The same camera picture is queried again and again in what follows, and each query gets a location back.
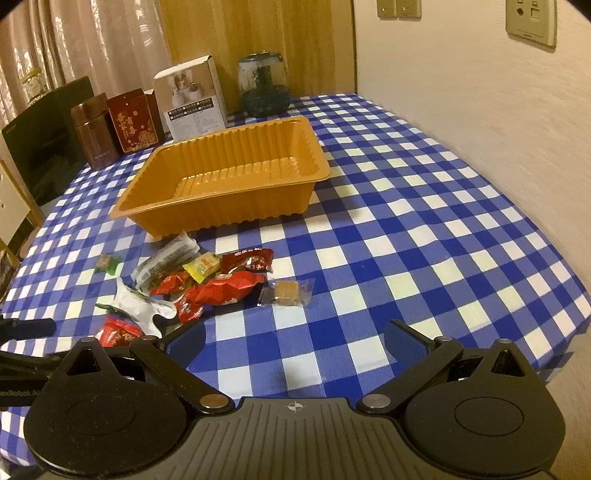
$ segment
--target red candy wrapper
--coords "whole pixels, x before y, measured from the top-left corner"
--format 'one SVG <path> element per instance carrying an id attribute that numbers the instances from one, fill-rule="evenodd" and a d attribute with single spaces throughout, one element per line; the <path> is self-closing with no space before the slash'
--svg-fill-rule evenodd
<path id="1" fill-rule="evenodd" d="M 141 335 L 142 331 L 137 325 L 107 317 L 95 338 L 102 346 L 127 346 L 131 340 L 139 338 Z"/>
<path id="2" fill-rule="evenodd" d="M 263 283 L 265 276 L 249 271 L 238 271 L 231 275 L 220 275 L 205 285 L 195 285 L 185 292 L 189 303 L 198 305 L 227 305 L 246 297 L 255 285 Z"/>
<path id="3" fill-rule="evenodd" d="M 178 319 L 181 323 L 198 319 L 203 314 L 203 306 L 188 302 L 185 295 L 180 297 L 174 304 L 177 307 Z"/>
<path id="4" fill-rule="evenodd" d="M 187 281 L 191 278 L 191 275 L 188 272 L 179 271 L 175 272 L 172 275 L 166 277 L 160 285 L 154 288 L 150 294 L 151 295 L 167 295 L 169 293 L 175 293 L 177 291 L 182 291 L 185 289 L 187 285 Z"/>
<path id="5" fill-rule="evenodd" d="M 273 262 L 273 250 L 270 248 L 249 248 L 223 255 L 220 272 L 224 274 L 240 270 L 268 272 L 271 271 L 271 262 Z"/>

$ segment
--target green glass jar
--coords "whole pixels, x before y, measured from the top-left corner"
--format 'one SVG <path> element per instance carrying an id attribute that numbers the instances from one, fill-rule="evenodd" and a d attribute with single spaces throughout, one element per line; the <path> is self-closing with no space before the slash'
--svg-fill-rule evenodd
<path id="1" fill-rule="evenodd" d="M 242 107 L 257 118 L 287 112 L 291 92 L 287 69 L 280 53 L 263 51 L 238 62 Z"/>

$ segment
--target curtain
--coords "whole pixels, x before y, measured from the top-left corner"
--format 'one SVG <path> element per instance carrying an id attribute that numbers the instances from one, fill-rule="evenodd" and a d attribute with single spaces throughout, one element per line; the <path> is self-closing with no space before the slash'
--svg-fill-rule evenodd
<path id="1" fill-rule="evenodd" d="M 28 106 L 21 79 L 48 90 L 88 76 L 107 97 L 152 88 L 171 66 L 157 0 L 25 0 L 0 22 L 0 128 Z"/>

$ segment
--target wall plate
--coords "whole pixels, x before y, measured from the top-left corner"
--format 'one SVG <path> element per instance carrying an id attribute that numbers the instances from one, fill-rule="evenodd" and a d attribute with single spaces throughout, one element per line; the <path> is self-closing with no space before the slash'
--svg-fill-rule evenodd
<path id="1" fill-rule="evenodd" d="M 379 18 L 396 17 L 396 0 L 377 0 Z"/>
<path id="2" fill-rule="evenodd" d="M 396 0 L 396 13 L 399 18 L 421 18 L 421 0 Z"/>
<path id="3" fill-rule="evenodd" d="M 556 46 L 556 0 L 505 0 L 505 10 L 508 34 Z"/>

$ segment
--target chair backrest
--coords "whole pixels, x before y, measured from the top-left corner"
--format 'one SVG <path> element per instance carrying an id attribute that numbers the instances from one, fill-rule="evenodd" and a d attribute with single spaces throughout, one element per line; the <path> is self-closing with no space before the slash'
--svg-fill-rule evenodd
<path id="1" fill-rule="evenodd" d="M 33 224 L 41 226 L 38 207 L 21 192 L 8 168 L 0 160 L 0 239 L 9 244 L 23 220 L 31 214 Z"/>

